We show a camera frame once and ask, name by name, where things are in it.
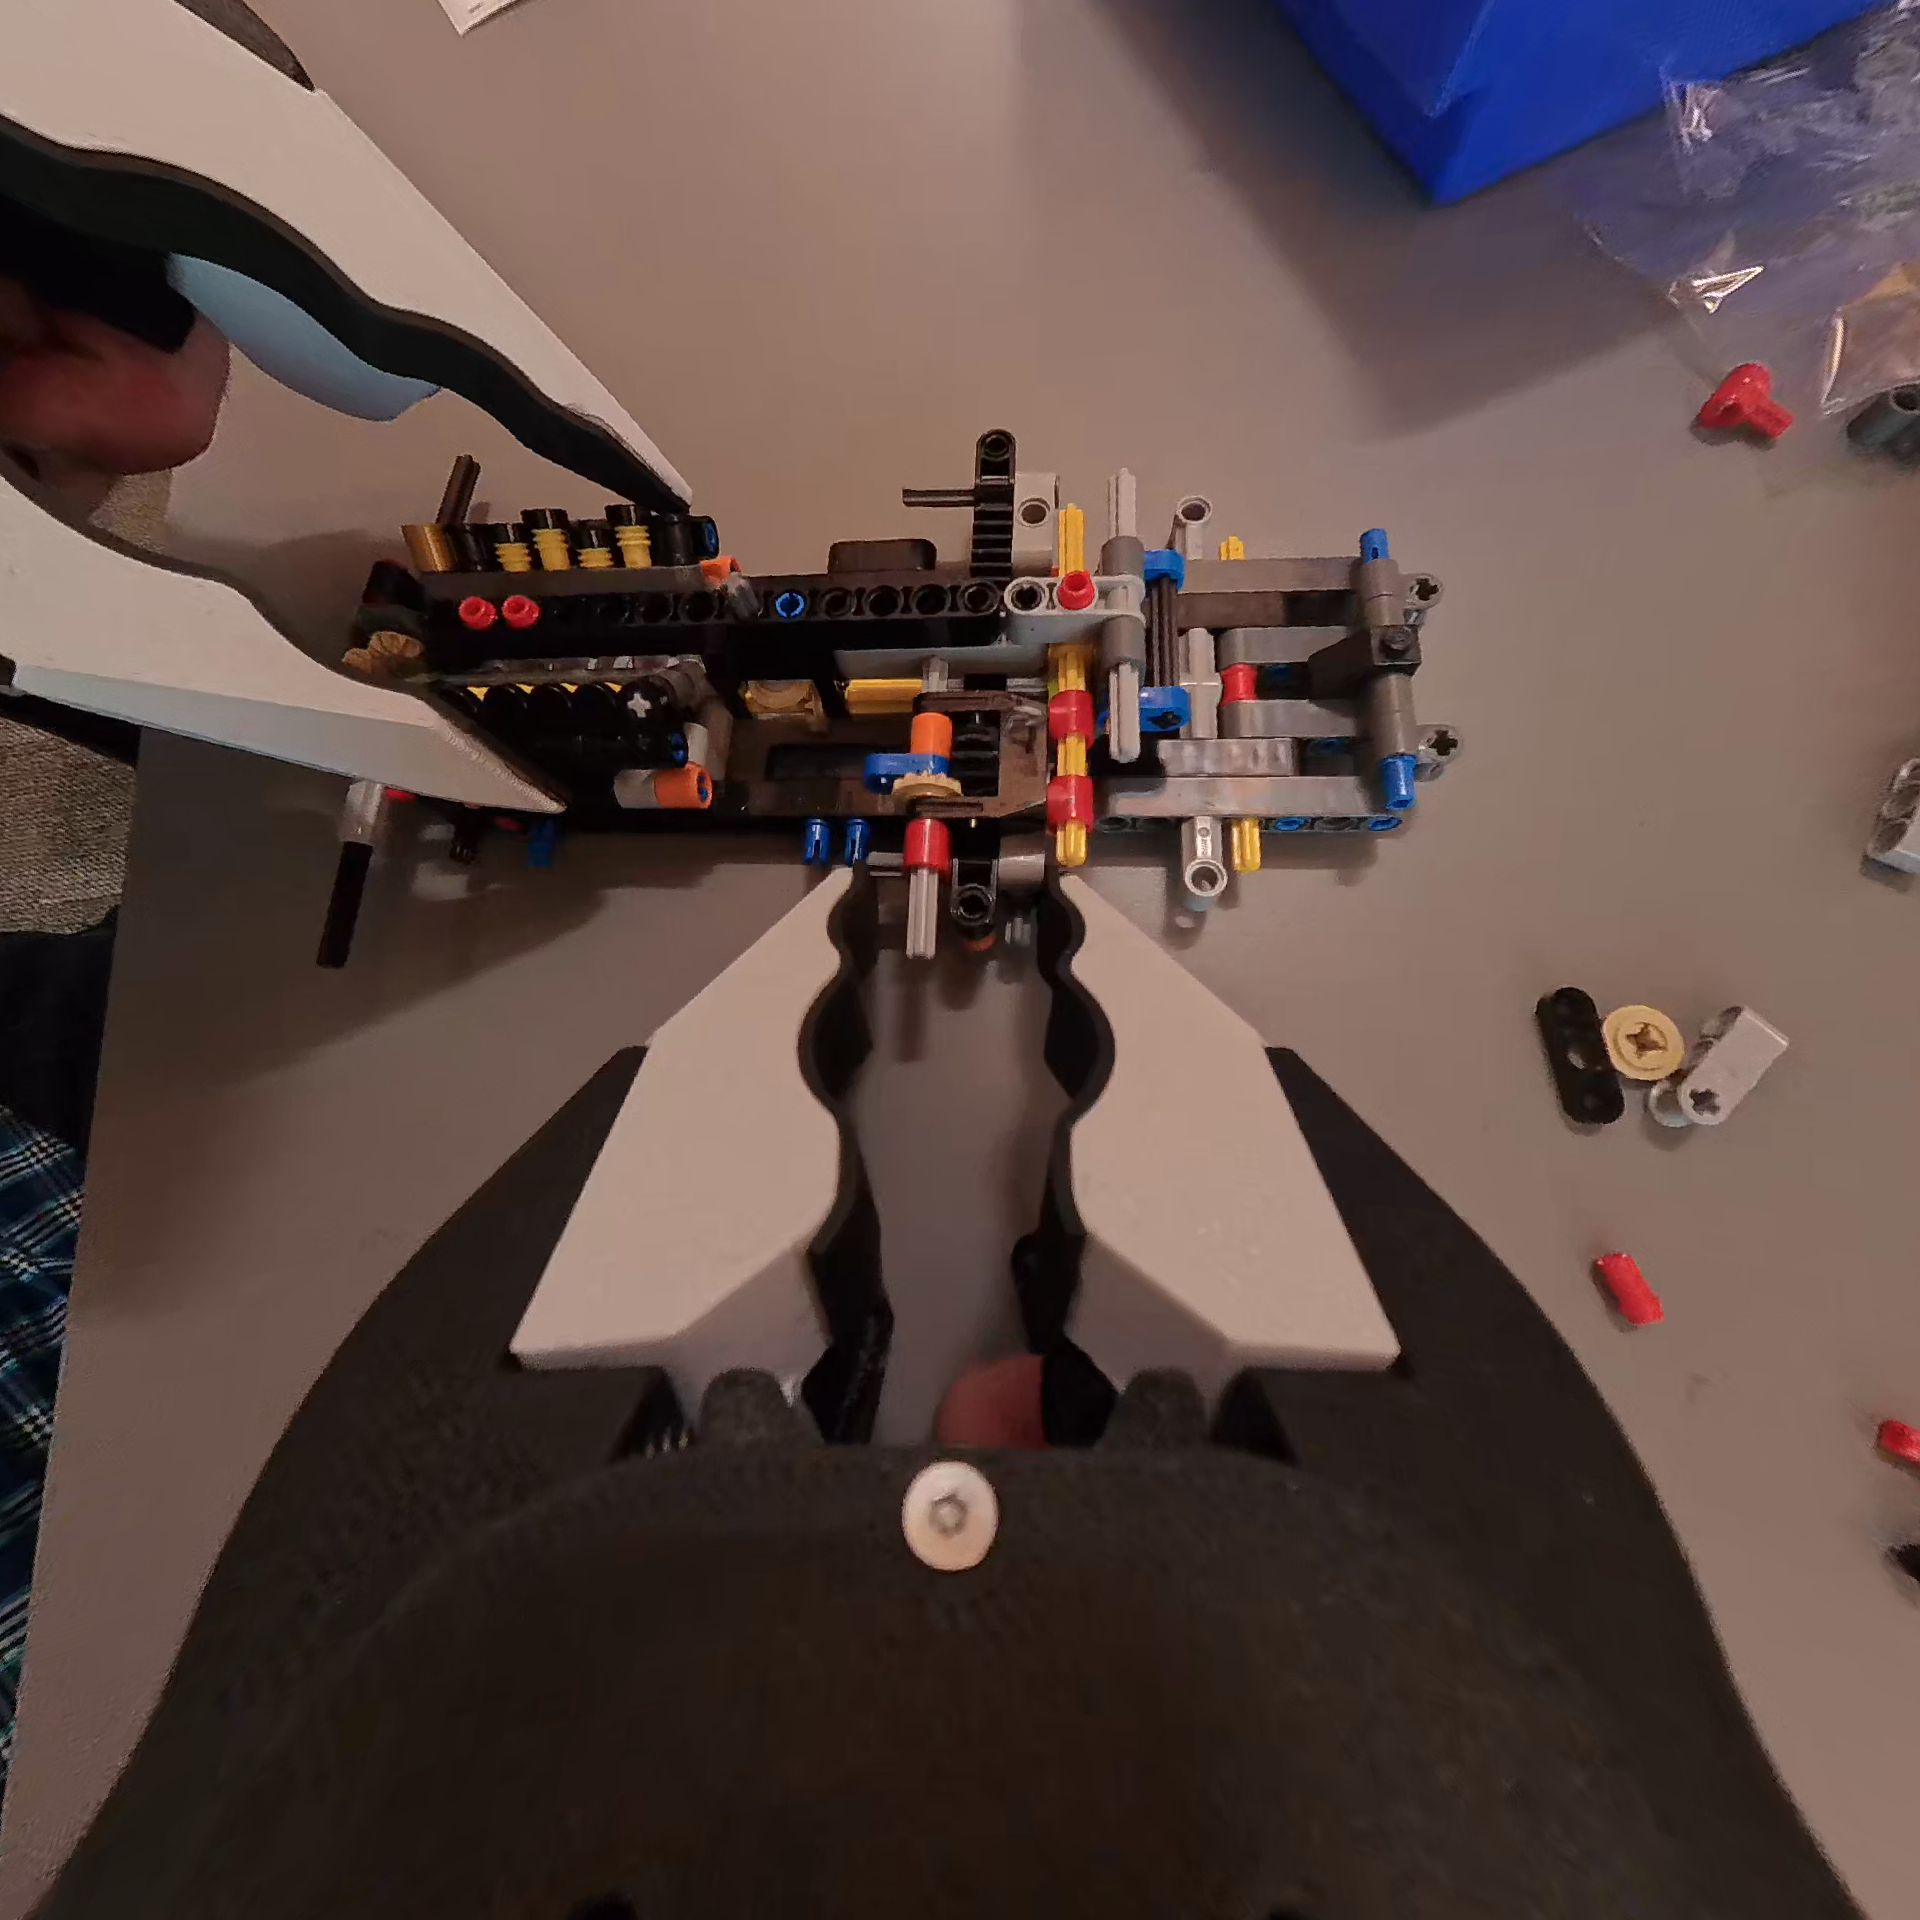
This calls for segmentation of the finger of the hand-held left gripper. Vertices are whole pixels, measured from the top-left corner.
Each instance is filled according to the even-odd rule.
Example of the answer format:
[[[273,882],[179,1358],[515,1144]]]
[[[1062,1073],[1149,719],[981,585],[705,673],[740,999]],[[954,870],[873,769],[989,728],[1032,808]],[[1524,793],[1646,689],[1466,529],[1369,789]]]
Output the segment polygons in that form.
[[[683,512],[633,417],[249,6],[2,7],[5,250],[155,345],[204,315],[283,386],[395,419],[457,393],[612,496]]]
[[[5,689],[142,730],[500,811],[563,811],[424,695],[306,654],[241,585],[2,483]]]

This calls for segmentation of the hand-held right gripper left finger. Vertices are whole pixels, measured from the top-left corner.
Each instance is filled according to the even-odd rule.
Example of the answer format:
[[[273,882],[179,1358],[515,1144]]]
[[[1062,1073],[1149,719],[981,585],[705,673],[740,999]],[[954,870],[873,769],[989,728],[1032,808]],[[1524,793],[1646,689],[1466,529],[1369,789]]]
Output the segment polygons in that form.
[[[640,1055],[512,1336],[526,1369],[653,1367],[686,1413],[760,1373],[832,1443],[873,1438],[894,1312],[848,1089],[878,902],[811,888]]]

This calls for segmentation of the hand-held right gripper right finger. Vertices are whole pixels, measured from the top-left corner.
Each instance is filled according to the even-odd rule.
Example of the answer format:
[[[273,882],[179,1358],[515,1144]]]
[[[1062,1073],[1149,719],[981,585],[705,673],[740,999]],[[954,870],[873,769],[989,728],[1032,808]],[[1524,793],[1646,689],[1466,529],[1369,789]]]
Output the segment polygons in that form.
[[[1080,878],[1038,907],[1056,1121],[1014,1247],[1042,1431],[1092,1446],[1142,1376],[1203,1422],[1250,1374],[1385,1376],[1402,1343],[1259,1034]]]

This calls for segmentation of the multicolour lego technic assembly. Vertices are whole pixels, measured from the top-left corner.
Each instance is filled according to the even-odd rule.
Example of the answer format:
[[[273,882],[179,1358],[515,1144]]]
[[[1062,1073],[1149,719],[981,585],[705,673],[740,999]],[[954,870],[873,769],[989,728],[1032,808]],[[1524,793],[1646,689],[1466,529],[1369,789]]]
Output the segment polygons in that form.
[[[370,570],[342,669],[420,691],[545,779],[561,811],[485,809],[352,782],[317,966],[342,969],[397,806],[472,865],[486,832],[546,865],[563,830],[793,832],[811,870],[898,875],[906,952],[972,953],[1032,931],[1041,889],[1098,832],[1163,835],[1203,914],[1269,839],[1410,827],[1461,736],[1420,717],[1442,585],[1385,531],[1350,555],[1206,555],[1211,503],[1140,537],[1117,472],[1109,533],[1021,469],[1008,431],[965,487],[968,549],[851,541],[819,573],[747,573],[716,523],[610,503],[480,519],[477,462]]]

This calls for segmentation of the black short lego beam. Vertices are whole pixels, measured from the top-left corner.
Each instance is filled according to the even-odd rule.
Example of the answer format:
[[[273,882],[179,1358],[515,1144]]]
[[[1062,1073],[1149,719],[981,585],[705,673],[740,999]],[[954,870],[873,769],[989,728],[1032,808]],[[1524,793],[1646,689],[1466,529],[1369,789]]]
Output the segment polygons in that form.
[[[1538,997],[1533,1022],[1558,1111],[1576,1128],[1603,1128],[1625,1113],[1616,1073],[1590,995],[1565,986]]]

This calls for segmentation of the light grey lego connector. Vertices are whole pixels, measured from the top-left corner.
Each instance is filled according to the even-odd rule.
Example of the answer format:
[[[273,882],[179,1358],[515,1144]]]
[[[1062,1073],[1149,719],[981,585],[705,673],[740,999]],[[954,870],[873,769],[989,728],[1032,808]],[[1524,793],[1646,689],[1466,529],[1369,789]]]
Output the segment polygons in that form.
[[[1646,1111],[1674,1133],[1721,1125],[1788,1048],[1788,1035],[1752,1006],[1729,1006],[1701,1027],[1678,1073],[1649,1089]]]

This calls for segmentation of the red lego connector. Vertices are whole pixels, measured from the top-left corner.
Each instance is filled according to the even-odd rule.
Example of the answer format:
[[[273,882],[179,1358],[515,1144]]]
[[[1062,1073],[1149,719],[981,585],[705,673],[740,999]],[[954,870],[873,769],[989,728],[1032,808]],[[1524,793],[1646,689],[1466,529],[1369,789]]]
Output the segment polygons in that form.
[[[1774,376],[1760,361],[1731,368],[1693,417],[1698,433],[1763,445],[1779,442],[1792,425],[1795,415],[1774,392]]]

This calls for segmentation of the person's left hand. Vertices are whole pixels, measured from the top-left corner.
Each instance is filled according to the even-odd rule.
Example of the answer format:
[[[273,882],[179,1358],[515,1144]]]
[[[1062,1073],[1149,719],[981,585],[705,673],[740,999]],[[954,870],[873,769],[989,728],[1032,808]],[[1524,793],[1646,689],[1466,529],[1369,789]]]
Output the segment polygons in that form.
[[[168,474],[213,445],[226,338],[197,320],[162,351],[2,280],[2,447],[51,487]]]

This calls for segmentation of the blue plaid shirt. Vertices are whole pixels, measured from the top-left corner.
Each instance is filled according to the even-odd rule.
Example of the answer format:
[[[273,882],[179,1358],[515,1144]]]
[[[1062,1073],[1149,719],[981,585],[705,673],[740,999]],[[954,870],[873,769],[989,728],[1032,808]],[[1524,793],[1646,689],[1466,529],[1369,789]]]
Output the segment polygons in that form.
[[[2,1773],[17,1744],[82,1184],[69,1146],[2,1111]]]

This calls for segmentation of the clear plastic bag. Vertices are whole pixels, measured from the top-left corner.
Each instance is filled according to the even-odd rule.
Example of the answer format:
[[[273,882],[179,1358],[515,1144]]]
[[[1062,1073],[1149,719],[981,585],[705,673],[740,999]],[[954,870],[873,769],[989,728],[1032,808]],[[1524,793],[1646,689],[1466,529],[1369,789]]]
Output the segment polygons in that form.
[[[1886,6],[1556,165],[1580,230],[1672,311],[1701,376],[1803,417],[1917,377],[1917,9]]]

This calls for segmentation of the blue plastic bin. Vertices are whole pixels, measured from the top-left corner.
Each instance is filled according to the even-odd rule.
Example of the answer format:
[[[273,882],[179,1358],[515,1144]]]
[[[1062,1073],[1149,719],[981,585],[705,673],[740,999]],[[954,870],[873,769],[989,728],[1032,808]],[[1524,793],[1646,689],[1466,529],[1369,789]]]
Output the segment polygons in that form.
[[[1565,154],[1870,2],[1281,2],[1433,203]]]

